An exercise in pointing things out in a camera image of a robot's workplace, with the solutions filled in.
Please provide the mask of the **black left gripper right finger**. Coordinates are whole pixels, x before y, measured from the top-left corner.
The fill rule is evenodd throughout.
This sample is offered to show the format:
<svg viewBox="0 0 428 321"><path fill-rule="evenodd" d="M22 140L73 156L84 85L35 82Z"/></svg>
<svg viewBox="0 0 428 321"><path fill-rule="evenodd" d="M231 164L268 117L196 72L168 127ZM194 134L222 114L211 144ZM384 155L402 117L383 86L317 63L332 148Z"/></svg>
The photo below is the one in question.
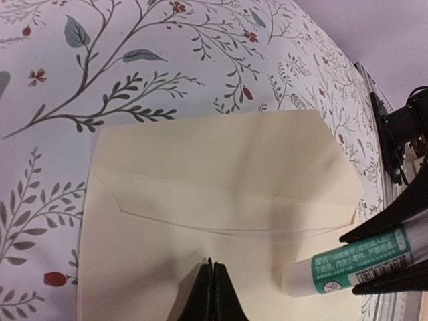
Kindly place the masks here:
<svg viewBox="0 0 428 321"><path fill-rule="evenodd" d="M214 321L248 321L224 264L214 264L213 281Z"/></svg>

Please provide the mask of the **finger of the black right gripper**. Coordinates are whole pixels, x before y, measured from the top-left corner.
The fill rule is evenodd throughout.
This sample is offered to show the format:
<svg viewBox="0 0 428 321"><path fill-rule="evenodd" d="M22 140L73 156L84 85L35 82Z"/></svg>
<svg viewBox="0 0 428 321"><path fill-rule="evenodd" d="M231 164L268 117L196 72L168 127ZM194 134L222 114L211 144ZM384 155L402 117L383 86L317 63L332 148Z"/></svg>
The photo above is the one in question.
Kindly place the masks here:
<svg viewBox="0 0 428 321"><path fill-rule="evenodd" d="M420 168L410 185L382 212L340 237L354 243L390 230L427 210L427 165Z"/></svg>
<svg viewBox="0 0 428 321"><path fill-rule="evenodd" d="M427 260L411 267L359 284L352 289L354 295L390 294L397 292L426 292L428 290Z"/></svg>

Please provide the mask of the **green white glue stick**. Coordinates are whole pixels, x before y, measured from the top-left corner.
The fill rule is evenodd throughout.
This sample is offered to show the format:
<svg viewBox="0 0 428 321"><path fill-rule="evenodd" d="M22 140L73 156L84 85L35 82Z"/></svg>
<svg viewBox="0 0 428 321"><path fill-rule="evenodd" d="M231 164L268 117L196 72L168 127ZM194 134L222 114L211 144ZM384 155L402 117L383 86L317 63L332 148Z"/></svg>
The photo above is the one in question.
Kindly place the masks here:
<svg viewBox="0 0 428 321"><path fill-rule="evenodd" d="M293 298L329 294L378 280L427 259L427 212L384 233L289 265L282 289Z"/></svg>

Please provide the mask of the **cream envelope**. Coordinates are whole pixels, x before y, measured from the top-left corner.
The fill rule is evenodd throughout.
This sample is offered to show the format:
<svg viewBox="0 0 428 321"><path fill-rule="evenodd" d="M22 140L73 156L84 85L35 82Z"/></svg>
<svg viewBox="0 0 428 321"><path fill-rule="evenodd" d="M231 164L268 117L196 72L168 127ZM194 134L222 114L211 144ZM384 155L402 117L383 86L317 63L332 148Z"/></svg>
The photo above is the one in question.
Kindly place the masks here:
<svg viewBox="0 0 428 321"><path fill-rule="evenodd" d="M227 267L250 320L356 320L345 290L291 298L295 261L338 245L364 189L313 110L105 128L80 239L79 320L175 320L198 269Z"/></svg>

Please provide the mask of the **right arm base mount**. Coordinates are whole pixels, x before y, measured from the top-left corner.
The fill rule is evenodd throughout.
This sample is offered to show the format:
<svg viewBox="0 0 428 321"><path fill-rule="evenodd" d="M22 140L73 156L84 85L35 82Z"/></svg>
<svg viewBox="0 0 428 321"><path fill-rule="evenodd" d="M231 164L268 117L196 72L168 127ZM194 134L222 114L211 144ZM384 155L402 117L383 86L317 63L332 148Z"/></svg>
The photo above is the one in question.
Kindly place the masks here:
<svg viewBox="0 0 428 321"><path fill-rule="evenodd" d="M393 183L408 185L402 168L405 145L420 137L427 137L427 86L415 88L405 105L391 113L386 112L384 102L375 92L370 102L379 138L384 170Z"/></svg>

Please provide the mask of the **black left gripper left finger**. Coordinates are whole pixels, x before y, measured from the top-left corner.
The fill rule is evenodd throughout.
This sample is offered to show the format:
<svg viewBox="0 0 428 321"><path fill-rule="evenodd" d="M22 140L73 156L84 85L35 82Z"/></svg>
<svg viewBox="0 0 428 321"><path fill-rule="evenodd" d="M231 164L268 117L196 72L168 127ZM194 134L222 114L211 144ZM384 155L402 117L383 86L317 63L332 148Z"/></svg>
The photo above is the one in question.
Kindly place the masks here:
<svg viewBox="0 0 428 321"><path fill-rule="evenodd" d="M178 321L213 319L213 262L211 258L198 271Z"/></svg>

